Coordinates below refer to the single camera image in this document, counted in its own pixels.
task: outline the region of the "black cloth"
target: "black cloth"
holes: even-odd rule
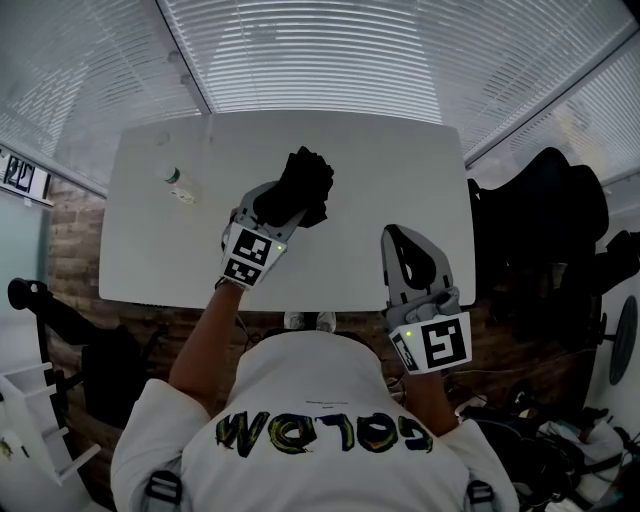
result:
[[[260,224],[284,226],[302,210],[307,210],[300,227],[310,228],[327,218],[325,201],[333,186],[333,169],[317,153],[302,146],[290,153],[277,185],[254,201]]]

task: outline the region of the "white sleeve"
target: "white sleeve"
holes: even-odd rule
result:
[[[480,480],[491,486],[496,498],[494,503],[501,512],[519,509],[518,496],[509,476],[475,421],[464,421],[440,440],[467,466],[471,480]]]
[[[193,398],[151,379],[133,407],[111,464],[111,489],[119,512],[137,512],[149,476],[182,455],[211,418]]]

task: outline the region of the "strap buckle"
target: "strap buckle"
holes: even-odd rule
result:
[[[151,498],[179,505],[182,500],[182,482],[171,471],[154,471],[144,493]]]
[[[493,489],[489,484],[480,480],[474,480],[469,484],[467,494],[469,495],[469,501],[472,505],[493,500]]]

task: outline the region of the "window blind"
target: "window blind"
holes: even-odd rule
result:
[[[604,0],[159,0],[212,111],[328,109],[458,129],[466,154],[635,22]]]
[[[197,113],[138,0],[4,2],[0,56],[0,142],[100,184],[124,128]]]
[[[489,151],[470,170],[495,188],[554,146],[572,165],[590,166],[601,180],[640,168],[640,35],[587,85],[539,121]]]

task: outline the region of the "wood plank floor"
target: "wood plank floor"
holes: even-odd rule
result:
[[[50,199],[55,203],[49,249],[51,290],[58,299],[74,307],[99,327],[125,325],[141,344],[148,341],[160,324],[168,325],[168,335],[151,356],[151,361],[156,365],[153,376],[166,379],[200,311],[100,299],[98,266],[105,202],[58,180],[53,180]],[[566,355],[557,343],[518,343],[513,338],[511,327],[492,323],[487,301],[479,301],[470,308],[470,313],[474,360],[456,367],[454,372],[507,371],[452,373],[446,382],[454,404],[470,398],[472,390],[487,395],[491,405],[502,407],[511,387],[526,378],[533,385],[536,398],[543,403],[561,405],[567,409],[582,405],[594,352]],[[243,313],[241,317],[250,332],[264,334],[269,329],[282,327],[281,314]],[[402,373],[402,364],[388,341],[379,312],[338,314],[338,328],[356,332],[374,348],[383,360],[385,376],[395,377]],[[219,397],[221,407],[233,386],[235,368],[245,343],[246,336],[237,328],[227,353],[229,371]],[[80,370],[78,349],[68,346],[51,331],[48,345],[55,369],[62,369],[66,376]],[[121,431],[86,413],[81,385],[69,392],[69,402],[65,419],[70,430],[67,437],[72,455],[77,455],[93,443],[102,446],[100,453],[81,468],[82,479],[96,502],[115,510],[109,486],[109,467]]]

